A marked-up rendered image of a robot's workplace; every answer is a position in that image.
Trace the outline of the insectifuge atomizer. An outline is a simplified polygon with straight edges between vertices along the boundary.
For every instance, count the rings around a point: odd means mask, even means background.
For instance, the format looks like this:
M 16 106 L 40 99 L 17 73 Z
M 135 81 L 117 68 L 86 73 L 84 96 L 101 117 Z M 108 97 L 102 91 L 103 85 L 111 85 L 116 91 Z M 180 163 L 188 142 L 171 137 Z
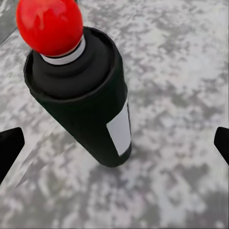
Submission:
M 24 65 L 30 94 L 99 163 L 131 155 L 123 58 L 107 33 L 83 26 L 76 0 L 20 0 L 16 23 L 32 48 Z

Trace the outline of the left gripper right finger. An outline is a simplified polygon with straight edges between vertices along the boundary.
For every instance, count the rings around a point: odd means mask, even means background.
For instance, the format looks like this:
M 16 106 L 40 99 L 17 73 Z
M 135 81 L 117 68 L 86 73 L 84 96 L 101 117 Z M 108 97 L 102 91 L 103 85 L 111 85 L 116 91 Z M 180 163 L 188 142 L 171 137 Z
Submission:
M 229 165 L 229 128 L 221 126 L 217 128 L 214 145 Z

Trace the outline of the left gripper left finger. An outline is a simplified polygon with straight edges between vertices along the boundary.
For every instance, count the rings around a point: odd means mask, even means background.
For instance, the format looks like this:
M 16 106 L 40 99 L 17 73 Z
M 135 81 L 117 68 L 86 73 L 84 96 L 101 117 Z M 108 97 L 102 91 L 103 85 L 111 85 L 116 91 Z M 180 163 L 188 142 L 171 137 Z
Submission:
M 25 145 L 21 127 L 0 132 L 0 184 Z

